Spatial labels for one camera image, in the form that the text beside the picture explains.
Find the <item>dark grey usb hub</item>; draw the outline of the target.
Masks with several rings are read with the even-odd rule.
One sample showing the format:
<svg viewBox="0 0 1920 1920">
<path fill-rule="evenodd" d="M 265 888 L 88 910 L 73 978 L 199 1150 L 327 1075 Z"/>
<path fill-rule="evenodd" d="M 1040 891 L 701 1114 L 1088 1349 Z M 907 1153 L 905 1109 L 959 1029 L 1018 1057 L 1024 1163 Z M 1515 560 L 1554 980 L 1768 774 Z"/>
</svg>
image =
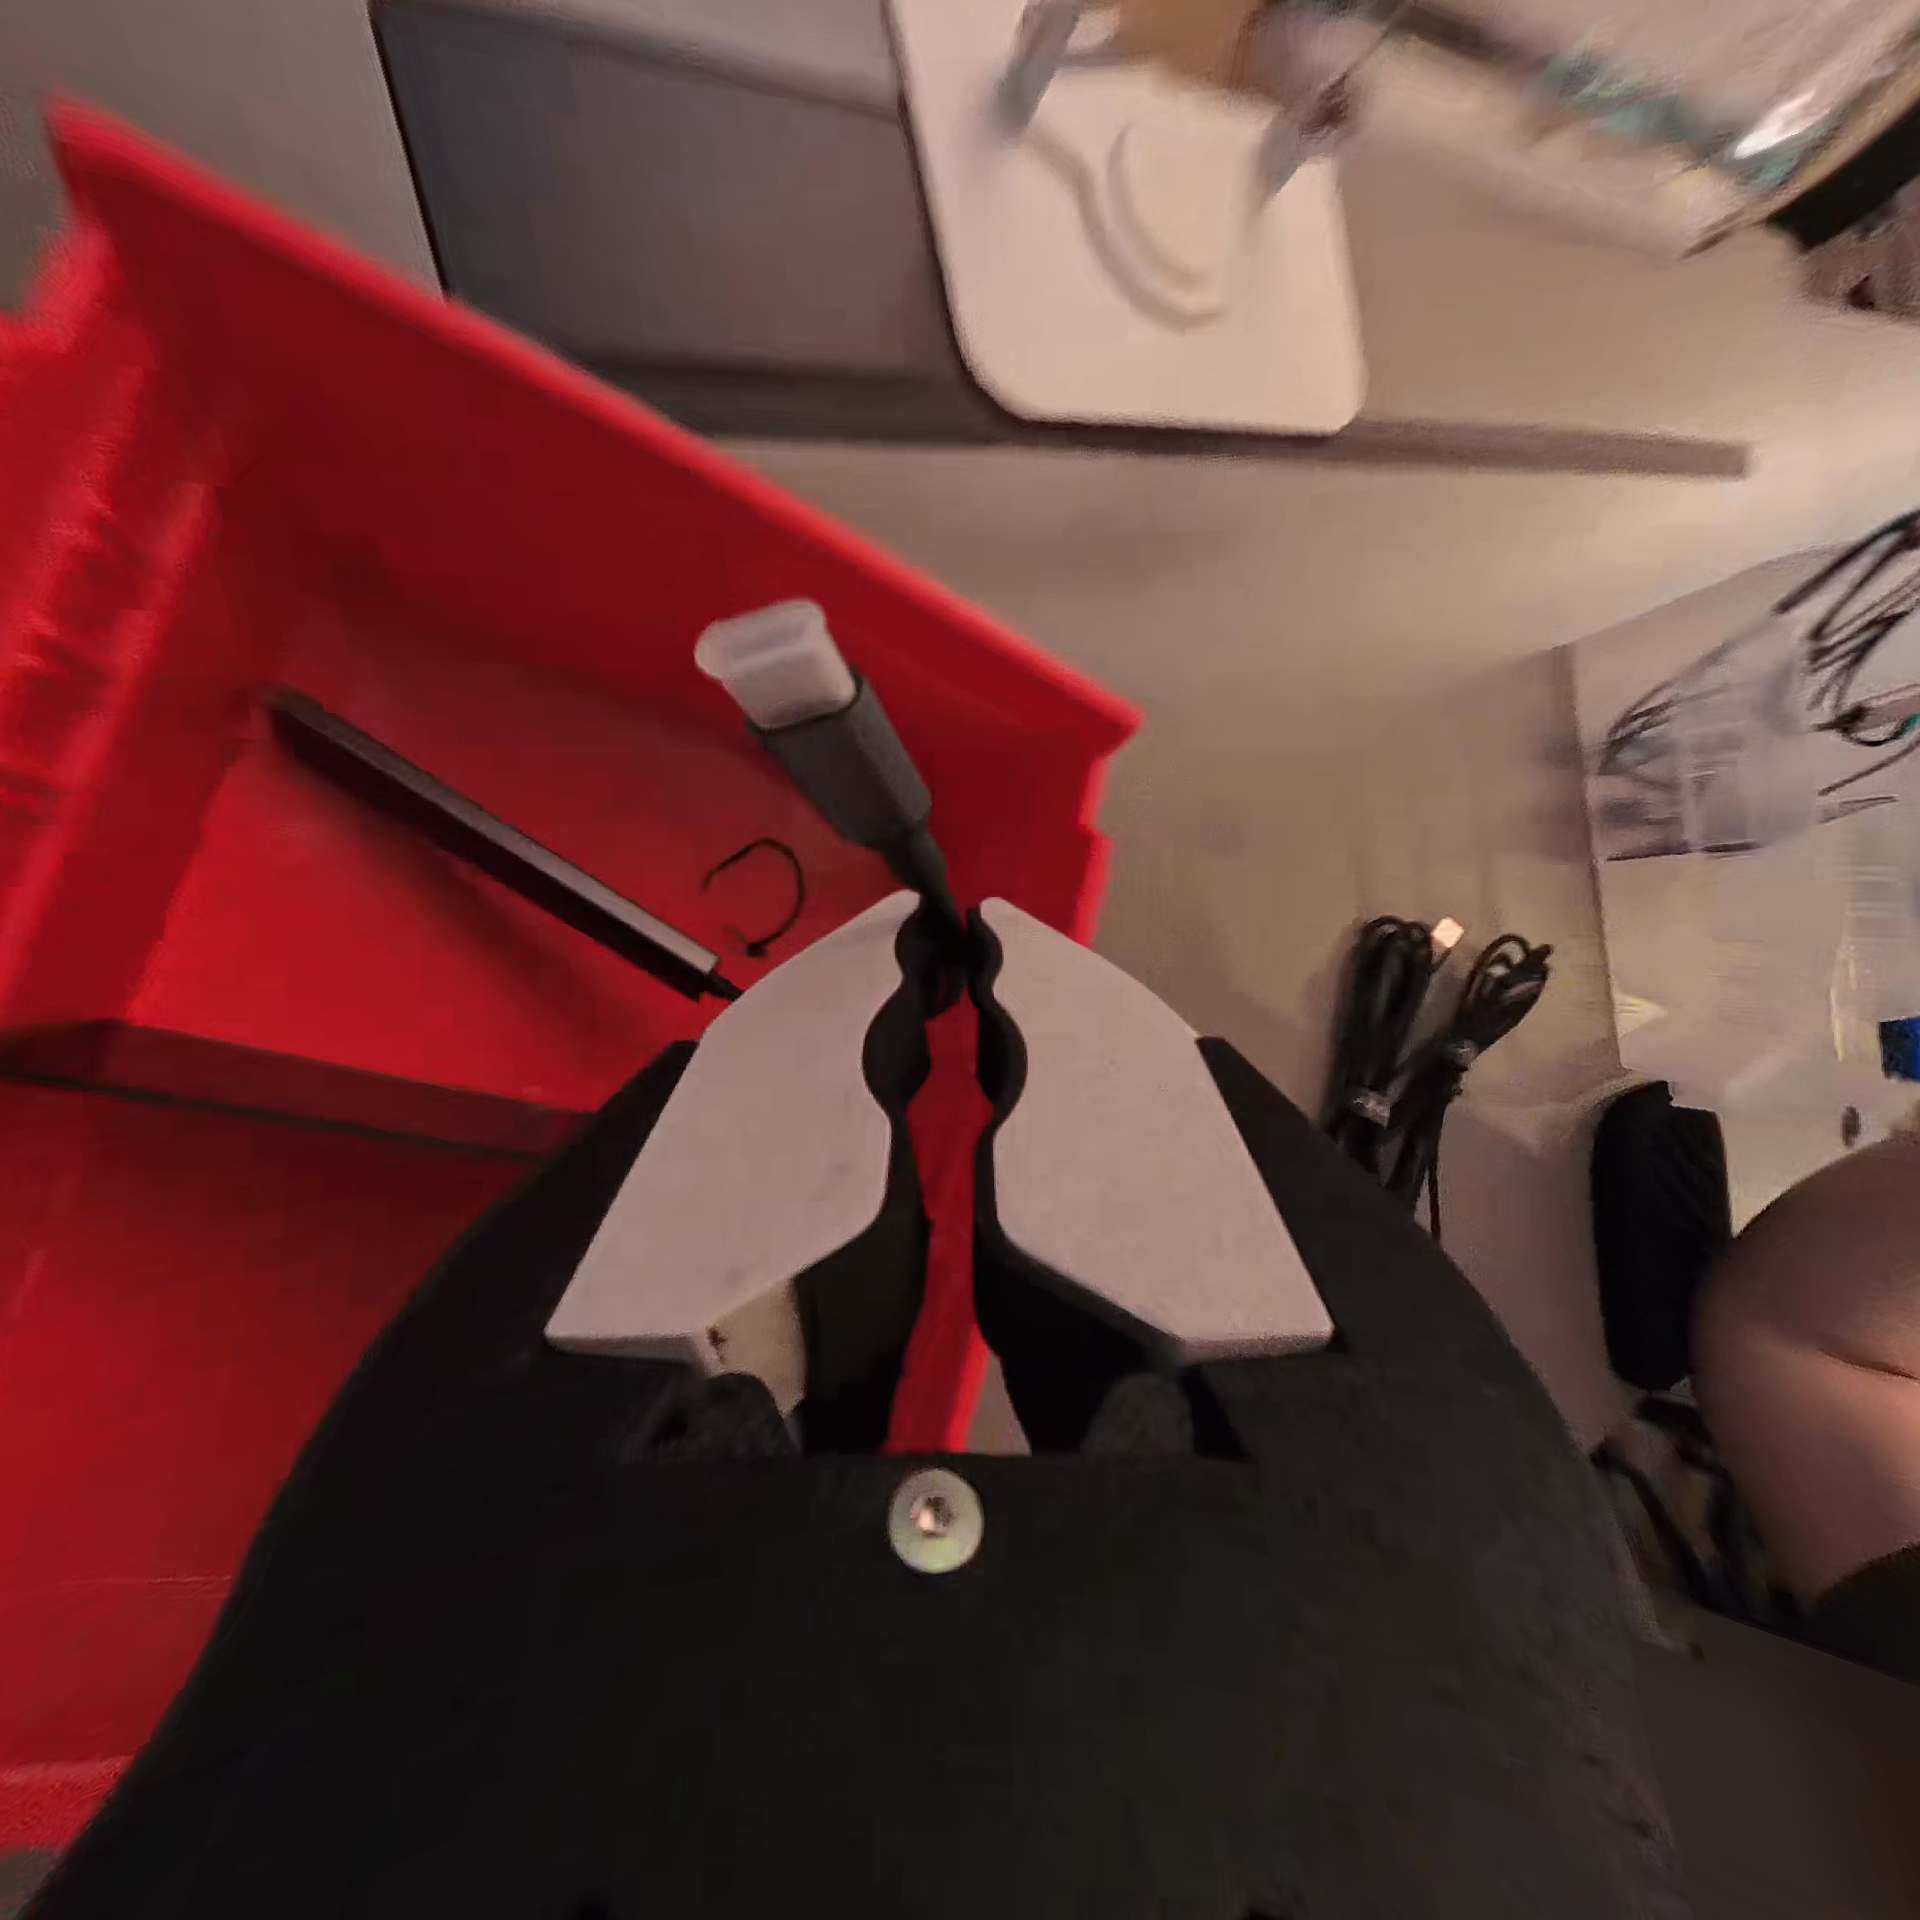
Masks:
<svg viewBox="0 0 1920 1920">
<path fill-rule="evenodd" d="M 969 914 L 930 829 L 930 788 L 879 691 L 839 652 L 826 611 L 792 600 L 718 620 L 694 661 L 823 820 L 920 901 L 943 953 L 961 962 Z M 269 717 L 289 754 L 382 820 L 691 1001 L 741 998 L 713 952 L 309 694 L 279 689 Z"/>
</svg>

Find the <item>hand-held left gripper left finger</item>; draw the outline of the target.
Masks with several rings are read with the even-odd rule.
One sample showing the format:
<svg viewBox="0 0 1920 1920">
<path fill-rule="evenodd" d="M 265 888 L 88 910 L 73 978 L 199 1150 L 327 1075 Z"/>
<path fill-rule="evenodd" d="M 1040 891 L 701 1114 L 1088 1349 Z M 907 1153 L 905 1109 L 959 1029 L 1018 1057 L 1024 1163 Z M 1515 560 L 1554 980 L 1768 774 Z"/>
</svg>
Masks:
<svg viewBox="0 0 1920 1920">
<path fill-rule="evenodd" d="M 545 1339 L 807 1389 L 800 1273 L 880 1219 L 891 1123 L 863 1066 L 898 992 L 896 891 L 749 987 L 701 1037 Z"/>
</svg>

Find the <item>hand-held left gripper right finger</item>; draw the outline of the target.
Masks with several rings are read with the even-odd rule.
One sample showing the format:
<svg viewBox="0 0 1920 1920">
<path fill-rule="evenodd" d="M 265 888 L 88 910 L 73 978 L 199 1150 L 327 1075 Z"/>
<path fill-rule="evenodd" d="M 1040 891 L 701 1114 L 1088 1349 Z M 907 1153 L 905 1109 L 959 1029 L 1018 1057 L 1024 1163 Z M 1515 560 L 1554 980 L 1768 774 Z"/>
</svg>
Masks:
<svg viewBox="0 0 1920 1920">
<path fill-rule="evenodd" d="M 982 1245 L 1176 1370 L 1325 1352 L 1330 1310 L 1201 1033 L 1010 901 L 975 938 Z"/>
</svg>

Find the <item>clear plastic box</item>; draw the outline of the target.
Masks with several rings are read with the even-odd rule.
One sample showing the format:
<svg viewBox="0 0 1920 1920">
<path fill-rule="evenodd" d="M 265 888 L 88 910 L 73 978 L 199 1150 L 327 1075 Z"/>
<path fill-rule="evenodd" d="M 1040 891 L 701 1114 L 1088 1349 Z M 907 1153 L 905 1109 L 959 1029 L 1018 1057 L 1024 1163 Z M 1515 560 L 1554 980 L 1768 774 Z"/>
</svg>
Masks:
<svg viewBox="0 0 1920 1920">
<path fill-rule="evenodd" d="M 1917 796 L 1917 522 L 1575 646 L 1599 862 L 1760 853 Z"/>
</svg>

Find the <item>red plastic bin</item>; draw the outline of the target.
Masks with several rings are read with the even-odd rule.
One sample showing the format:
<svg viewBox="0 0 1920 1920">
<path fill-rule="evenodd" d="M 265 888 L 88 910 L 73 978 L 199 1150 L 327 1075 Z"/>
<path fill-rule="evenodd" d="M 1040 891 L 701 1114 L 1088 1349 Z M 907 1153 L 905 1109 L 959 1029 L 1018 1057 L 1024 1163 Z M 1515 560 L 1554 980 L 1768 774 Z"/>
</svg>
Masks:
<svg viewBox="0 0 1920 1920">
<path fill-rule="evenodd" d="M 5 1853 L 149 1739 L 377 1316 L 718 1003 L 296 761 L 297 689 L 752 985 L 889 878 L 694 664 L 803 596 L 961 889 L 1090 941 L 1139 713 L 648 408 L 80 105 L 5 316 Z"/>
</svg>

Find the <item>person's right forearm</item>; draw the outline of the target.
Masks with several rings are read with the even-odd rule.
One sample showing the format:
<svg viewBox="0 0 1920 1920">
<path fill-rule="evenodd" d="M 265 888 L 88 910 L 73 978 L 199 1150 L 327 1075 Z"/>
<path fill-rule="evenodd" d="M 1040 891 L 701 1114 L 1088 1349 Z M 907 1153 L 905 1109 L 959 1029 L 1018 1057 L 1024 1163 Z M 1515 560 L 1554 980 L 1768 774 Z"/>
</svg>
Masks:
<svg viewBox="0 0 1920 1920">
<path fill-rule="evenodd" d="M 1802 1602 L 1918 1541 L 1918 1141 L 1777 1196 L 1697 1307 L 1694 1393 Z"/>
</svg>

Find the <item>white flat pad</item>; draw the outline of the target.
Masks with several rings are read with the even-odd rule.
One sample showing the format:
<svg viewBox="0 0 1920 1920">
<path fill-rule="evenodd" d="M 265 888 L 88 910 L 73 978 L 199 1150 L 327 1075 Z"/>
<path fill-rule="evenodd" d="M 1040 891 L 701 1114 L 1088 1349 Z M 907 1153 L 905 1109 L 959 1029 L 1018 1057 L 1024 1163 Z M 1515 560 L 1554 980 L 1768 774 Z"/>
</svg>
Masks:
<svg viewBox="0 0 1920 1920">
<path fill-rule="evenodd" d="M 1037 425 L 1325 438 L 1365 397 L 1337 140 L 1285 5 L 891 2 L 952 331 Z"/>
</svg>

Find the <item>black office chair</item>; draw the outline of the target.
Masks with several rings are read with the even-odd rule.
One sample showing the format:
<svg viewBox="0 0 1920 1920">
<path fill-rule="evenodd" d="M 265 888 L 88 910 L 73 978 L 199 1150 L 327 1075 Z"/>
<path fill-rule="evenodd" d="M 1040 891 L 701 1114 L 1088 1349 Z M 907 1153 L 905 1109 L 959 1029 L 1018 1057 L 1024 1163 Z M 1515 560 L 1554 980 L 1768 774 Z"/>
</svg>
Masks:
<svg viewBox="0 0 1920 1920">
<path fill-rule="evenodd" d="M 1627 1088 L 1591 1131 L 1601 1331 L 1643 1394 L 1690 1381 L 1697 1299 L 1736 1234 L 1722 1120 L 1664 1078 Z"/>
</svg>

